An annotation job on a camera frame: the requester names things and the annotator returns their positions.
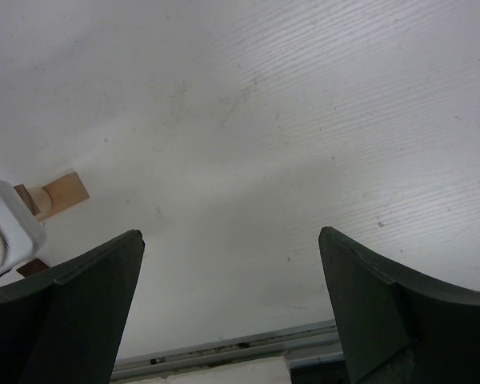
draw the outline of white plastic object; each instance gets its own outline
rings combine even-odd
[[[46,234],[13,186],[0,180],[0,274],[33,256]]]

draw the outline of scratched white surface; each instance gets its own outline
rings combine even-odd
[[[480,290],[480,1],[0,2],[0,178],[71,169],[42,258],[145,236],[120,358],[331,318],[322,226]]]

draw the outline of white device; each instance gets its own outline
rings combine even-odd
[[[33,256],[46,234],[16,190],[0,180],[0,275]]]

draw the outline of wooden block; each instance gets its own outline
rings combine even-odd
[[[76,172],[58,178],[44,186],[43,189],[50,196],[52,206],[50,212],[36,217],[38,221],[51,218],[89,198],[89,194]]]
[[[36,205],[35,201],[32,199],[32,196],[30,195],[29,191],[25,188],[23,184],[20,184],[19,186],[15,186],[14,189],[16,192],[18,192],[19,197],[23,202],[25,203],[26,207],[29,209],[29,211],[32,213],[32,215],[40,214],[41,211]]]
[[[49,267],[47,264],[44,263],[43,260],[35,258],[31,262],[28,262],[24,266],[21,266],[16,271],[23,276],[24,278],[28,278],[33,274],[38,274],[39,272],[43,272],[44,270],[48,270]]]

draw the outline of white surface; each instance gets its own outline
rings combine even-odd
[[[45,260],[146,239],[120,358],[331,318],[325,225],[480,290],[480,1],[0,2],[0,178],[69,169]]]
[[[13,186],[0,180],[0,274],[24,262],[46,243],[46,234]]]
[[[141,380],[132,384],[291,384],[283,357],[264,358],[189,374]]]

